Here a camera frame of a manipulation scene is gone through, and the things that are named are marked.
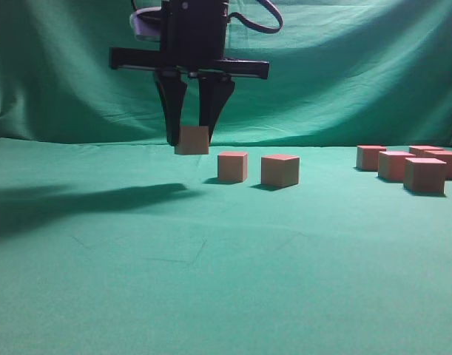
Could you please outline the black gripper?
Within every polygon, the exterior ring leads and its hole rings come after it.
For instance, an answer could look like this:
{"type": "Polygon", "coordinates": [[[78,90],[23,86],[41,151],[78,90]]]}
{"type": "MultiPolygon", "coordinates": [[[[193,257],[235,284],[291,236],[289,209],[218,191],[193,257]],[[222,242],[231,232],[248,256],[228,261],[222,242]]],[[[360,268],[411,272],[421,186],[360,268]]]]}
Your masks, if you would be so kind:
{"type": "Polygon", "coordinates": [[[198,79],[199,126],[206,126],[209,141],[235,90],[231,76],[267,79],[269,62],[227,58],[226,30],[229,23],[227,1],[162,1],[161,37],[157,50],[112,47],[109,67],[154,71],[154,82],[165,118],[166,140],[177,146],[180,140],[181,114],[187,85],[183,72],[221,72],[198,79]]]}

